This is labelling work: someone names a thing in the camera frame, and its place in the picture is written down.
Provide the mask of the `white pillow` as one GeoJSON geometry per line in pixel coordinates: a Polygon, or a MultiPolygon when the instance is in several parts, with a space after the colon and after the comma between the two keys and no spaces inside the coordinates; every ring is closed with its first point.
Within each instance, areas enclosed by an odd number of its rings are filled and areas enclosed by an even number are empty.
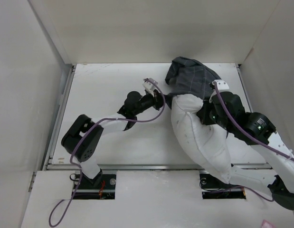
{"type": "Polygon", "coordinates": [[[209,174],[224,183],[230,182],[231,157],[226,143],[226,130],[203,125],[196,113],[202,99],[191,95],[176,95],[171,103],[171,124],[184,152],[209,174]]]}

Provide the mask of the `dark grey checked pillowcase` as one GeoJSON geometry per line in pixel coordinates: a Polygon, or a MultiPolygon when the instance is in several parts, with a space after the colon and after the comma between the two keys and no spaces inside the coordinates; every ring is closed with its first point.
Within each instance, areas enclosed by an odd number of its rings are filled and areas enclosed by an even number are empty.
{"type": "Polygon", "coordinates": [[[172,106],[172,99],[176,95],[191,94],[200,99],[212,94],[210,83],[221,77],[203,63],[186,57],[176,57],[165,77],[167,85],[172,91],[165,96],[166,104],[172,106]]]}

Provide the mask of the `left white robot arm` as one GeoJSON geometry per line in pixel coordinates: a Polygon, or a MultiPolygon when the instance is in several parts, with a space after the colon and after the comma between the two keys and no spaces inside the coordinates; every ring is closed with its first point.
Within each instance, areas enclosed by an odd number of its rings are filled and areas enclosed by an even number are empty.
{"type": "Polygon", "coordinates": [[[71,155],[70,163],[76,165],[85,178],[85,183],[92,189],[101,184],[102,170],[97,162],[88,164],[96,150],[101,136],[123,132],[131,129],[135,123],[143,122],[137,115],[153,107],[155,110],[164,110],[165,95],[155,90],[153,94],[142,96],[139,92],[128,93],[123,106],[110,117],[93,122],[92,118],[82,114],[77,117],[61,140],[61,145],[71,155]]]}

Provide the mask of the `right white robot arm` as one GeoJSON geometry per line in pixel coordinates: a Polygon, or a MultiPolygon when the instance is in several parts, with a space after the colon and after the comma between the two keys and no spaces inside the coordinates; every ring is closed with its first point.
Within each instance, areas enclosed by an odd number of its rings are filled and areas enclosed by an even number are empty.
{"type": "Polygon", "coordinates": [[[210,149],[202,154],[207,162],[203,168],[215,177],[218,186],[240,185],[257,190],[270,195],[283,208],[294,211],[294,156],[264,114],[247,112],[238,95],[224,91],[205,98],[202,108],[193,116],[201,126],[222,130],[223,140],[230,133],[243,141],[276,172],[269,175],[242,169],[231,163],[228,150],[221,149],[215,155],[210,149]]]}

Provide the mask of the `pink object at corner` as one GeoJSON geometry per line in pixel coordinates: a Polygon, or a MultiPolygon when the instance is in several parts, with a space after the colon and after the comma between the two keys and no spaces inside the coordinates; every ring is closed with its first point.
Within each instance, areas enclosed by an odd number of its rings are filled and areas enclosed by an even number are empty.
{"type": "Polygon", "coordinates": [[[262,221],[261,228],[276,228],[276,226],[264,219],[262,221]]]}

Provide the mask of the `aluminium rail at table front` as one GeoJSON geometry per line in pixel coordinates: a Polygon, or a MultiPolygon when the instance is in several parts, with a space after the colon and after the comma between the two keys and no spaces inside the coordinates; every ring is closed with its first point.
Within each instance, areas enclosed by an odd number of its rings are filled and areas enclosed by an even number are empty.
{"type": "MultiPolygon", "coordinates": [[[[272,167],[268,163],[263,164],[237,164],[239,168],[246,170],[270,170],[272,167]]],[[[134,164],[101,164],[102,170],[202,170],[203,168],[197,164],[171,164],[171,165],[134,165],[134,164]]],[[[77,170],[77,167],[71,164],[48,164],[45,171],[62,171],[77,170]]]]}

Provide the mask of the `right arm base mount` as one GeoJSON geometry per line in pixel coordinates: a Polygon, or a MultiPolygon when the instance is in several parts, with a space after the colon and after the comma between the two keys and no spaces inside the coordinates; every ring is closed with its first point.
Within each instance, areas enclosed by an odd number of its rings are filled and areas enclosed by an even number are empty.
{"type": "Polygon", "coordinates": [[[204,200],[224,200],[224,199],[246,199],[245,191],[242,187],[225,184],[208,173],[200,173],[199,186],[202,189],[204,200]]]}

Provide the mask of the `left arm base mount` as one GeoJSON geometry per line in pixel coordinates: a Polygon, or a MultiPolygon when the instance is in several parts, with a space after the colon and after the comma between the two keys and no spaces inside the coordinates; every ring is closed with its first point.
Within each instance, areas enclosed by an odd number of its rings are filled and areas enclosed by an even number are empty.
{"type": "Polygon", "coordinates": [[[114,200],[116,187],[116,174],[105,173],[99,174],[96,181],[91,181],[83,175],[77,191],[75,188],[78,184],[80,174],[72,173],[69,178],[73,182],[71,195],[75,192],[74,200],[114,200]]]}

